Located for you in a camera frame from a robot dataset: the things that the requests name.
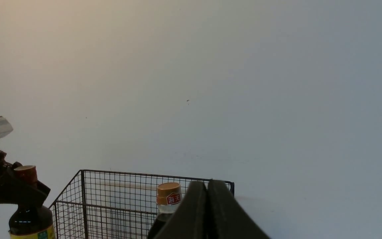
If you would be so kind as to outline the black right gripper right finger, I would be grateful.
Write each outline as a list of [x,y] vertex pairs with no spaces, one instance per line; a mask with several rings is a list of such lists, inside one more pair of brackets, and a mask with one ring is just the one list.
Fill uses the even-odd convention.
[[220,180],[208,183],[208,239],[268,239]]

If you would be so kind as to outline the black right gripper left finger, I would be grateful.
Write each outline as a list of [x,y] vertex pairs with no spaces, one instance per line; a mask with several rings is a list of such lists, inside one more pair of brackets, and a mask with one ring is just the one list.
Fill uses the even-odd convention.
[[207,191],[203,182],[192,181],[175,213],[155,239],[206,239]]

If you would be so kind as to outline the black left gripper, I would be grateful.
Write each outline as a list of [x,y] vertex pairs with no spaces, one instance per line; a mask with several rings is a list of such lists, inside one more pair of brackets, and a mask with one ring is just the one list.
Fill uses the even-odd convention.
[[0,150],[0,204],[18,204],[41,207],[51,189],[31,173],[17,173],[21,164],[5,161],[6,153]]

